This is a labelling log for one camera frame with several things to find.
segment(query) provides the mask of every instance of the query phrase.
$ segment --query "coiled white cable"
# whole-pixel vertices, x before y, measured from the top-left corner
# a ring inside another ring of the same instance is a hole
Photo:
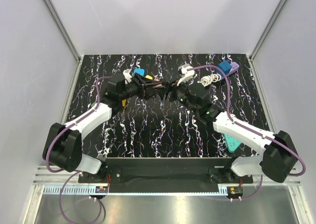
[[[211,83],[219,82],[221,79],[222,79],[221,75],[211,74],[209,76],[202,77],[202,79],[198,81],[197,83],[202,83],[202,85],[206,87]]]

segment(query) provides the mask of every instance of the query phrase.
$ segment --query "black mounting plate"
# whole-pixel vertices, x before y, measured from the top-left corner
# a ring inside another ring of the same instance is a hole
[[[209,171],[224,167],[230,158],[107,158],[110,193],[217,192]],[[80,177],[79,183],[105,183]],[[244,177],[243,183],[253,183]]]

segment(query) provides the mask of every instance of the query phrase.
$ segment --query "white connector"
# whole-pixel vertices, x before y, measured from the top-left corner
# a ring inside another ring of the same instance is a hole
[[[182,78],[178,81],[177,86],[179,86],[181,83],[187,82],[189,79],[191,79],[195,72],[194,70],[188,71],[188,69],[193,68],[190,64],[185,64],[180,67],[178,67],[178,71],[181,71]]]
[[[130,74],[131,71],[132,70],[130,70],[130,69],[125,69],[123,71],[123,75],[125,77],[125,84],[130,83],[132,81],[132,76]]]

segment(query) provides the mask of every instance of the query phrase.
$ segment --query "wire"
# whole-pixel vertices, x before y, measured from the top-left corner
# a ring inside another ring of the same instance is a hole
[[[219,82],[222,79],[219,74],[211,74],[209,76],[202,77],[197,83],[201,83],[204,87],[208,86],[211,83]]]
[[[48,169],[50,172],[52,172],[52,173],[58,173],[58,172],[63,171],[63,169],[53,170],[53,169],[51,169],[51,167],[49,166],[49,156],[50,156],[50,153],[51,153],[51,151],[52,151],[52,149],[53,149],[53,146],[55,145],[56,141],[58,141],[58,139],[59,139],[62,135],[64,135],[64,133],[65,133],[66,131],[68,131],[70,128],[72,128],[73,126],[75,126],[77,123],[80,123],[82,120],[86,119],[88,116],[90,116],[92,113],[94,113],[94,112],[97,110],[97,108],[99,108],[101,96],[100,96],[100,90],[99,90],[99,85],[98,85],[98,84],[99,84],[100,80],[106,79],[106,78],[110,78],[110,77],[100,77],[100,78],[97,78],[96,81],[95,81],[95,87],[96,87],[96,90],[97,90],[97,105],[95,106],[95,108],[92,109],[92,110],[90,110],[90,112],[87,113],[86,115],[84,115],[82,118],[78,119],[78,120],[76,121],[76,123],[70,124],[68,127],[64,128],[64,129],[54,138],[54,140],[51,142],[51,144],[50,144],[50,146],[49,146],[49,148],[48,148],[47,154],[46,154],[46,158],[45,158],[46,167],[47,167],[47,169]]]
[[[241,187],[241,186],[242,186],[242,183],[243,183],[243,178],[240,177],[240,184],[238,185],[238,187]]]
[[[263,183],[263,176],[260,177],[259,186],[256,189],[256,191],[253,194],[251,194],[250,196],[245,197],[245,198],[240,198],[240,199],[220,199],[220,198],[213,198],[213,197],[209,197],[209,196],[203,196],[203,197],[204,198],[208,198],[208,199],[212,199],[212,200],[215,200],[215,201],[231,201],[231,202],[242,201],[242,200],[245,201],[245,200],[249,200],[249,199],[253,198],[254,196],[256,196],[259,193],[259,191],[262,188],[262,183]]]
[[[87,113],[86,115],[84,115],[82,118],[78,119],[75,123],[72,123],[70,124],[68,127],[64,128],[61,133],[59,133],[55,138],[54,140],[51,142],[48,150],[47,150],[47,154],[46,154],[46,158],[45,158],[45,161],[46,161],[46,167],[47,169],[52,172],[52,173],[58,173],[58,172],[61,172],[63,171],[63,169],[58,169],[58,170],[53,170],[51,169],[51,167],[49,166],[49,156],[50,156],[50,153],[56,143],[56,141],[58,141],[59,138],[61,138],[61,136],[66,132],[68,131],[70,128],[72,128],[73,126],[75,126],[77,123],[81,122],[82,120],[86,119],[88,116],[90,116],[92,113],[94,113],[98,108],[99,108],[99,105],[100,105],[100,100],[101,100],[101,96],[100,96],[100,89],[99,89],[99,82],[102,80],[102,79],[106,79],[106,78],[110,78],[110,77],[100,77],[100,78],[97,78],[95,80],[95,87],[96,87],[96,90],[97,90],[97,105],[95,106],[94,109],[90,110],[89,113]],[[76,171],[73,175],[71,175],[67,180],[66,182],[64,183],[64,185],[62,186],[61,190],[60,190],[60,193],[59,193],[59,209],[60,209],[60,212],[61,212],[61,215],[65,218],[66,221],[68,221],[69,223],[72,223],[72,224],[79,224],[79,223],[76,223],[76,222],[73,222],[72,220],[70,220],[66,214],[65,214],[65,211],[63,210],[63,207],[62,207],[62,203],[61,203],[61,196],[62,196],[62,193],[64,191],[64,188],[66,186],[66,184],[69,182],[69,180],[76,176],[77,174],[79,174],[81,171]],[[100,211],[99,211],[99,214],[98,216],[96,217],[96,219],[94,219],[93,221],[89,222],[88,224],[93,224],[95,223],[101,216],[101,212],[102,212],[102,209],[104,210],[104,215],[106,215],[106,210],[105,210],[105,207],[103,205],[103,203],[99,200],[99,199],[95,199],[96,201],[98,201],[99,203],[99,206],[100,206]]]
[[[70,220],[70,219],[66,216],[65,211],[63,210],[63,207],[62,207],[62,204],[61,204],[61,196],[62,196],[62,193],[63,193],[63,191],[64,191],[64,188],[65,188],[66,184],[69,182],[69,180],[71,180],[74,176],[78,175],[79,173],[81,173],[81,171],[77,171],[77,172],[75,172],[73,175],[71,175],[71,176],[66,180],[66,182],[64,183],[64,185],[62,186],[62,188],[61,188],[61,190],[60,190],[60,192],[59,192],[59,209],[60,209],[61,215],[64,217],[64,219],[65,219],[66,221],[68,221],[68,222],[71,223],[71,224],[79,224],[79,223],[73,222],[72,220]],[[103,203],[102,203],[99,199],[95,198],[94,201],[97,201],[97,202],[99,203],[99,206],[100,206],[99,214],[98,214],[98,216],[97,216],[93,221],[91,221],[91,222],[89,222],[89,223],[87,223],[87,224],[93,224],[93,223],[95,223],[95,222],[100,218],[101,213],[102,213],[102,209],[105,211],[105,207],[104,207]]]
[[[211,67],[211,68],[214,68],[216,70],[218,70],[219,72],[222,73],[222,75],[224,75],[224,78],[225,78],[225,81],[226,81],[226,86],[227,86],[227,115],[228,115],[228,118],[234,122],[235,124],[237,124],[238,126],[258,135],[258,136],[261,136],[261,137],[264,137],[262,133],[260,132],[257,132],[237,121],[234,121],[232,116],[231,116],[231,111],[230,111],[230,106],[231,106],[231,90],[230,90],[230,84],[229,84],[229,81],[228,81],[228,78],[227,76],[225,75],[225,73],[217,66],[214,66],[214,65],[204,65],[204,66],[199,66],[199,67],[194,67],[194,68],[190,68],[188,69],[188,71],[191,71],[191,70],[199,70],[199,69],[202,69],[202,68],[208,68],[208,67]],[[299,173],[296,173],[296,174],[289,174],[290,176],[301,176],[303,175],[305,172],[306,172],[306,165],[304,163],[304,161],[302,160],[301,157],[299,157],[299,155],[297,155],[294,151],[292,151],[290,148],[288,148],[287,146],[285,146],[284,144],[282,144],[281,142],[271,138],[271,137],[264,137],[270,141],[272,141],[273,143],[279,145],[280,147],[282,147],[284,150],[288,151],[292,156],[294,156],[302,165],[302,171],[299,172]]]

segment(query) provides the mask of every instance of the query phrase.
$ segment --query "yellow tag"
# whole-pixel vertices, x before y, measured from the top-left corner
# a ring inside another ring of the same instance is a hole
[[[150,80],[153,79],[153,77],[151,77],[151,76],[149,76],[149,75],[146,75],[145,78],[150,79]]]

